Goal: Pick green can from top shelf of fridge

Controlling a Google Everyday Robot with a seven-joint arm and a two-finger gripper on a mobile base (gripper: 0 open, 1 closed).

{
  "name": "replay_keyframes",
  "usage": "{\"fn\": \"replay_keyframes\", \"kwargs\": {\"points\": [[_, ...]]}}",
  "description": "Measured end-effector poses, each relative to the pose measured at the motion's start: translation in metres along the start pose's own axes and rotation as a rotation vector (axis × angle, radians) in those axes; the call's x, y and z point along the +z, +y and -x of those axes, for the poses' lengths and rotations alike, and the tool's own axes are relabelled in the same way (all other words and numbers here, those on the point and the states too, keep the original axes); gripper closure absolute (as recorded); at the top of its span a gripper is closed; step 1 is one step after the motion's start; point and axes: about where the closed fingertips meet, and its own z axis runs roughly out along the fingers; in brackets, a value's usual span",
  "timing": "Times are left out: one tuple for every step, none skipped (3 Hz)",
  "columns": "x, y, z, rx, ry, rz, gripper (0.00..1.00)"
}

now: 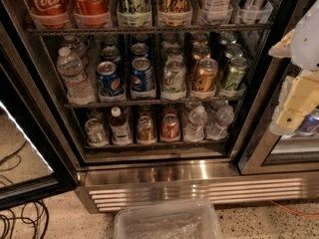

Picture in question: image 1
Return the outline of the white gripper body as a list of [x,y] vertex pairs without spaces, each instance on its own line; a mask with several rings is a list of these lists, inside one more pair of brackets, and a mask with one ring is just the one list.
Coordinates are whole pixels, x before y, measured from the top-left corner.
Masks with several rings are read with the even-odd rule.
[[304,70],[319,70],[319,0],[296,25],[290,52],[294,65]]

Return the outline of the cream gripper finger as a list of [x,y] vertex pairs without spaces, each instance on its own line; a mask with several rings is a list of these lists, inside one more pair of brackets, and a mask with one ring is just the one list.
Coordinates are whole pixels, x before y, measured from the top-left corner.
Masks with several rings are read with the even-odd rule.
[[268,55],[277,59],[290,58],[290,45],[294,32],[295,30],[292,29],[278,43],[272,46],[268,51]]
[[287,76],[281,86],[278,102],[270,131],[276,135],[291,134],[319,106],[319,73],[303,70],[295,78]]

